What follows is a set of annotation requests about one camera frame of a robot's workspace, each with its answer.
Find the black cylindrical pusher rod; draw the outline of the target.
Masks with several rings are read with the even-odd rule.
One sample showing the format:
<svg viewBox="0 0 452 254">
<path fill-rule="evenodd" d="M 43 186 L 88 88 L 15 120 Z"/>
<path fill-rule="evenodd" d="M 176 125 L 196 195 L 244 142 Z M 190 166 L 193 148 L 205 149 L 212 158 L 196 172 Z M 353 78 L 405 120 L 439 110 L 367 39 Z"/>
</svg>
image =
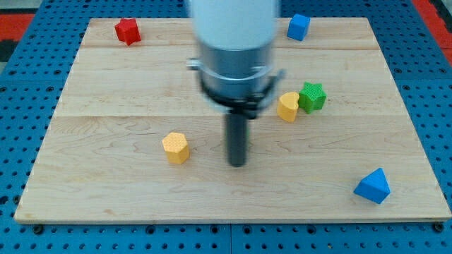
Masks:
<svg viewBox="0 0 452 254">
<path fill-rule="evenodd" d="M 225 116 L 225 135 L 227 146 L 227 161 L 234 167 L 246 163 L 248 122 L 242 114 L 227 114 Z"/>
</svg>

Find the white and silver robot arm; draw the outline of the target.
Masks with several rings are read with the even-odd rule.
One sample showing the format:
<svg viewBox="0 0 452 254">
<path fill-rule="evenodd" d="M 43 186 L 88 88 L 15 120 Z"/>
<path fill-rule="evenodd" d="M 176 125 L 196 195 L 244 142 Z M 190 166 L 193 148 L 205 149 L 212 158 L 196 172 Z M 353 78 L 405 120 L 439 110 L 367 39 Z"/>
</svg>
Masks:
<svg viewBox="0 0 452 254">
<path fill-rule="evenodd" d="M 225 113 L 227 161 L 246 164 L 248 122 L 268 108 L 284 72 L 271 72 L 280 3 L 277 0 L 190 0 L 187 4 L 203 94 Z"/>
</svg>

